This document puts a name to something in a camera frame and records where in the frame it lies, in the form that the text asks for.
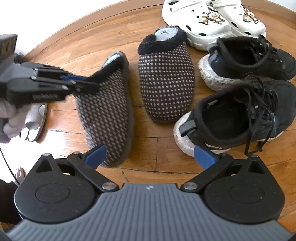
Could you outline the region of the left hand white glove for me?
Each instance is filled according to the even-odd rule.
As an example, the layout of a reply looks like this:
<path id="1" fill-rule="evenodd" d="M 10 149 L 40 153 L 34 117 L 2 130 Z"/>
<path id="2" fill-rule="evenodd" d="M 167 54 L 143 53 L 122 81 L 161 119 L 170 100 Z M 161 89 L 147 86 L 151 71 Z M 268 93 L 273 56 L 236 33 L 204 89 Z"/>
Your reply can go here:
<path id="1" fill-rule="evenodd" d="M 1 144 L 9 143 L 11 138 L 21 133 L 30 107 L 24 105 L 17 108 L 1 98 Z"/>

